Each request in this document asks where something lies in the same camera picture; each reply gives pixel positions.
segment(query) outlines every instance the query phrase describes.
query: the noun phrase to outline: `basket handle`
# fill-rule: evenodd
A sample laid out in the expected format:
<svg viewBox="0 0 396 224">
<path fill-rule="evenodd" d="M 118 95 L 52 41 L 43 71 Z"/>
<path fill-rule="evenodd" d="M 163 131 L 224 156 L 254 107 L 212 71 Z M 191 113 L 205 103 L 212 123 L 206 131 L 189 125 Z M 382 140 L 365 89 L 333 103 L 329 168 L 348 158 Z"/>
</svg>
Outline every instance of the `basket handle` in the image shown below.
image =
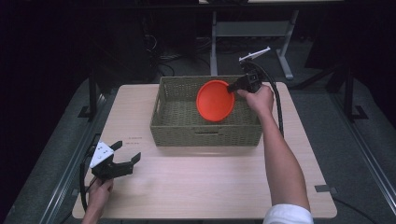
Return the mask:
<svg viewBox="0 0 396 224">
<path fill-rule="evenodd" d="M 199 135 L 199 136 L 219 135 L 219 128 L 218 127 L 194 128 L 194 133 L 195 133 L 195 135 Z"/>
<path fill-rule="evenodd" d="M 198 135 L 198 136 L 213 136 L 213 135 L 219 135 L 219 133 L 195 133 L 195 135 Z"/>
</svg>

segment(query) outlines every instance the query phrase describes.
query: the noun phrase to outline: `black cable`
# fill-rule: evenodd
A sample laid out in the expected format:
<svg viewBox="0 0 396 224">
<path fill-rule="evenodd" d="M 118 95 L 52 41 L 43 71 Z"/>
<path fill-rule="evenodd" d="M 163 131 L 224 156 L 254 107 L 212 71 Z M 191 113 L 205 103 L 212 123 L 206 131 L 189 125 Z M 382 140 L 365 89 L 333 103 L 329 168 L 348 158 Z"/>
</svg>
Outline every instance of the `black cable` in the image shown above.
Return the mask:
<svg viewBox="0 0 396 224">
<path fill-rule="evenodd" d="M 280 105 L 279 91 L 277 90 L 277 87 L 276 87 L 276 83 L 275 83 L 274 78 L 273 78 L 272 76 L 270 76 L 270 75 L 269 75 L 261 66 L 259 66 L 258 64 L 254 63 L 254 62 L 250 62 L 250 61 L 247 61 L 247 62 L 245 62 L 245 63 L 251 64 L 251 65 L 253 65 L 255 68 L 258 68 L 258 69 L 261 70 L 261 71 L 264 73 L 264 75 L 267 77 L 267 79 L 268 79 L 268 81 L 269 81 L 269 83 L 270 83 L 270 85 L 271 85 L 271 87 L 272 87 L 272 89 L 273 89 L 273 91 L 274 91 L 275 97 L 276 97 L 276 109 L 277 109 L 277 120 L 278 120 L 279 130 L 280 130 L 280 133 L 282 134 L 282 136 L 284 136 L 284 133 L 283 133 L 282 106 Z"/>
<path fill-rule="evenodd" d="M 84 211 L 87 211 L 87 191 L 85 190 L 84 175 L 85 175 L 85 161 L 88 159 L 88 154 L 84 156 L 84 160 L 79 165 L 79 194 L 81 196 L 81 203 Z"/>
<path fill-rule="evenodd" d="M 354 210 L 355 212 L 361 214 L 362 216 L 364 216 L 365 218 L 369 219 L 371 222 L 373 222 L 374 224 L 378 224 L 375 220 L 373 220 L 371 217 L 369 217 L 368 215 L 366 215 L 365 213 L 363 213 L 361 210 L 357 209 L 356 207 L 350 205 L 349 203 L 343 202 L 337 198 L 332 197 L 332 199 L 335 202 L 341 203 L 343 205 L 345 205 L 346 207 L 349 207 L 350 209 Z"/>
<path fill-rule="evenodd" d="M 162 66 L 169 68 L 172 71 L 172 77 L 175 76 L 175 69 L 172 66 L 170 66 L 168 64 L 164 64 L 164 63 L 158 63 L 158 65 L 162 65 Z"/>
</svg>

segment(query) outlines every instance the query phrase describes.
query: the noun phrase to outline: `metal stand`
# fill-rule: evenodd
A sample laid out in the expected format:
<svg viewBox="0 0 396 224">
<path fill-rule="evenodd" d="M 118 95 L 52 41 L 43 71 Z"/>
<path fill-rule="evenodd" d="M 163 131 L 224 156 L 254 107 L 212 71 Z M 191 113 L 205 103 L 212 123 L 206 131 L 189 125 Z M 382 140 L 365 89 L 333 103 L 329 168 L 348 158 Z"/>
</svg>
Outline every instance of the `metal stand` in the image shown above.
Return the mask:
<svg viewBox="0 0 396 224">
<path fill-rule="evenodd" d="M 88 118 L 88 122 L 91 122 L 93 120 L 93 117 L 95 117 L 96 111 L 97 111 L 96 83 L 94 80 L 93 71 L 91 71 L 89 74 L 88 84 L 89 84 L 89 89 L 90 89 L 90 105 L 83 106 L 81 111 L 79 112 L 78 117 L 79 118 Z"/>
<path fill-rule="evenodd" d="M 286 60 L 286 50 L 288 50 L 289 42 L 291 39 L 291 35 L 293 34 L 294 25 L 297 21 L 298 10 L 294 10 L 293 14 L 291 15 L 290 22 L 288 25 L 288 29 L 285 35 L 285 43 L 283 44 L 282 49 L 276 50 L 277 58 L 279 59 L 280 65 L 282 66 L 283 73 L 285 74 L 286 79 L 291 80 L 293 79 L 293 74 L 291 73 L 288 61 Z"/>
<path fill-rule="evenodd" d="M 216 58 L 217 36 L 285 36 L 282 49 L 276 50 L 282 70 L 286 79 L 293 79 L 286 51 L 288 50 L 294 25 L 299 11 L 294 10 L 289 21 L 217 21 L 216 11 L 213 12 L 212 21 L 212 50 L 210 52 L 210 75 L 218 75 Z"/>
</svg>

